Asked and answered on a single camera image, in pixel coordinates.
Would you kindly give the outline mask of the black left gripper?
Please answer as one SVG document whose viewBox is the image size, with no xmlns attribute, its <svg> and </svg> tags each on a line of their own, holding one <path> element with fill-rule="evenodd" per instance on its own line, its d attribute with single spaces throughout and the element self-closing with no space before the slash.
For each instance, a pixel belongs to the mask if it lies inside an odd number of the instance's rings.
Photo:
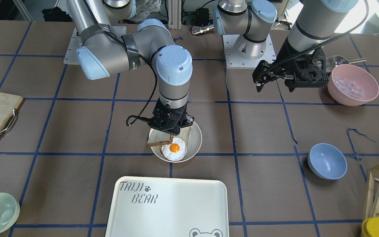
<svg viewBox="0 0 379 237">
<path fill-rule="evenodd" d="M 325 55 L 322 48 L 311 54 L 292 56 L 298 51 L 285 39 L 274 63 L 261 60 L 252 73 L 252 80 L 261 92 L 266 83 L 283 79 L 290 92 L 296 88 L 320 88 L 328 84 Z"/>
</svg>

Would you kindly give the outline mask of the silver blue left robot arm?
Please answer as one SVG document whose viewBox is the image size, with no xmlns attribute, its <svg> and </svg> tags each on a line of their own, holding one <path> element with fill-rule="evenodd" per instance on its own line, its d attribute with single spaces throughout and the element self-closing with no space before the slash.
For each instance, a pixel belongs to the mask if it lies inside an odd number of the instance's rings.
<svg viewBox="0 0 379 237">
<path fill-rule="evenodd" d="M 277 79 L 283 79 L 290 92 L 328 84 L 323 47 L 345 36 L 334 36 L 334 32 L 358 1 L 303 0 L 301 3 L 301 12 L 274 61 L 262 59 L 267 38 L 278 19 L 273 3 L 220 0 L 213 8 L 215 31 L 222 36 L 237 35 L 233 47 L 236 53 L 247 60 L 259 60 L 252 73 L 257 92 Z"/>
</svg>

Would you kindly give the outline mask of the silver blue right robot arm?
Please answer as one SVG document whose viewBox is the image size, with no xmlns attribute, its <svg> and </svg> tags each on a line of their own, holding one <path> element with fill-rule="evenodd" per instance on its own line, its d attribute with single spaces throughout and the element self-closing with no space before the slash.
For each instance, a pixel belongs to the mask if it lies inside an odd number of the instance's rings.
<svg viewBox="0 0 379 237">
<path fill-rule="evenodd" d="M 136 33 L 120 35 L 112 22 L 133 17 L 134 0 L 68 0 L 66 5 L 79 37 L 75 54 L 88 79 L 107 78 L 148 65 L 160 94 L 153 117 L 130 117 L 174 136 L 192 126 L 194 117 L 187 113 L 191 54 L 175 44 L 160 20 L 148 18 L 138 25 Z"/>
</svg>

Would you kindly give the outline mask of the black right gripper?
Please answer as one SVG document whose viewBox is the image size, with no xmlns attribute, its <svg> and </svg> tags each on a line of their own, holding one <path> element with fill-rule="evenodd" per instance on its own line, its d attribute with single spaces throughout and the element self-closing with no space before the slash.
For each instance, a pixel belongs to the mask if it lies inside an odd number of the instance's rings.
<svg viewBox="0 0 379 237">
<path fill-rule="evenodd" d="M 187 113 L 187 105 L 178 109 L 172 109 L 157 100 L 153 110 L 153 117 L 148 120 L 150 128 L 178 136 L 181 130 L 190 127 L 194 123 L 194 117 Z"/>
</svg>

